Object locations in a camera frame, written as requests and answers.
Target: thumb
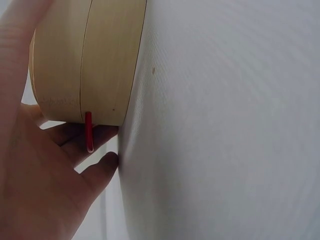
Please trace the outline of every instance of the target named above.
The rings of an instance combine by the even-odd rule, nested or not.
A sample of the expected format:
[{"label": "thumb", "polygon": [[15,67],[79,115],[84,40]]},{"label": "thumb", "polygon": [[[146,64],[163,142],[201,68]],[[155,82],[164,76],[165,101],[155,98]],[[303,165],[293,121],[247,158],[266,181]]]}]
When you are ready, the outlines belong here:
[{"label": "thumb", "polygon": [[29,45],[52,0],[12,0],[0,18],[0,155],[7,147],[25,89]]}]

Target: white wall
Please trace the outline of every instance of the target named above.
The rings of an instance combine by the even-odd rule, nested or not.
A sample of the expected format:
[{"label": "white wall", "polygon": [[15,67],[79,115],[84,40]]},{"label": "white wall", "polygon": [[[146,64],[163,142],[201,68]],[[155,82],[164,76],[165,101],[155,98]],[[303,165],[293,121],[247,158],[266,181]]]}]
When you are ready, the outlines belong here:
[{"label": "white wall", "polygon": [[320,239],[320,2],[149,0],[142,39],[131,240]]}]

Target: light wood grain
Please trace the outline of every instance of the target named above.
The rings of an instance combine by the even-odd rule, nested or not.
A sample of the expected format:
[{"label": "light wood grain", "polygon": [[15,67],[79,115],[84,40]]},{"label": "light wood grain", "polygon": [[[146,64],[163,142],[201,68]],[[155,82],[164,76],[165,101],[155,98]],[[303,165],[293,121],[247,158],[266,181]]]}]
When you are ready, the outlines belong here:
[{"label": "light wood grain", "polygon": [[82,115],[122,125],[130,98],[146,10],[145,0],[94,0],[81,70]]},{"label": "light wood grain", "polygon": [[146,0],[56,0],[30,46],[35,98],[49,120],[120,126],[140,47]]}]

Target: skin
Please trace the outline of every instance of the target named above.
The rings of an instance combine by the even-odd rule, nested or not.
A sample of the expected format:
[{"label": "skin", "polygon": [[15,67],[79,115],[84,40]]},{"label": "skin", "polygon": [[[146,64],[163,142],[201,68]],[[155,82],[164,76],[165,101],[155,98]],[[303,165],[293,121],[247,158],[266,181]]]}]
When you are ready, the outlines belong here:
[{"label": "skin", "polygon": [[[21,104],[33,32],[53,0],[12,0],[0,18],[0,239],[70,240],[118,167],[108,153],[82,173],[84,127],[42,130],[37,105]],[[93,129],[94,146],[116,127]]]}]

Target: finger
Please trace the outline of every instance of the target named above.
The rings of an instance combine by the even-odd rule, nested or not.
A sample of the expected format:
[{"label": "finger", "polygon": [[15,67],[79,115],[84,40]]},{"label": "finger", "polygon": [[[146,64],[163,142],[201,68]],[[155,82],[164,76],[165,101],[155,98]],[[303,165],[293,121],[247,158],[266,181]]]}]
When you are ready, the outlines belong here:
[{"label": "finger", "polygon": [[91,191],[88,201],[93,201],[110,183],[118,167],[118,156],[114,152],[107,153],[97,164],[89,166],[81,173],[82,178]]},{"label": "finger", "polygon": [[44,130],[57,145],[62,146],[75,137],[84,134],[85,126],[76,123],[64,123]]},{"label": "finger", "polygon": [[40,19],[53,0],[12,0],[1,17],[1,23],[33,35]]},{"label": "finger", "polygon": [[[118,133],[118,128],[115,126],[96,126],[93,132],[94,151],[98,150],[103,144],[109,141]],[[61,147],[68,155],[71,165],[76,167],[83,160],[89,157],[92,153],[88,153],[86,146],[85,135],[72,139]]]},{"label": "finger", "polygon": [[[29,45],[38,20],[52,0],[12,0],[0,18],[0,135],[8,139],[26,85]],[[0,142],[0,150],[6,142]]]},{"label": "finger", "polygon": [[39,105],[27,105],[21,103],[23,111],[34,121],[34,123],[40,127],[48,120],[44,117]]}]

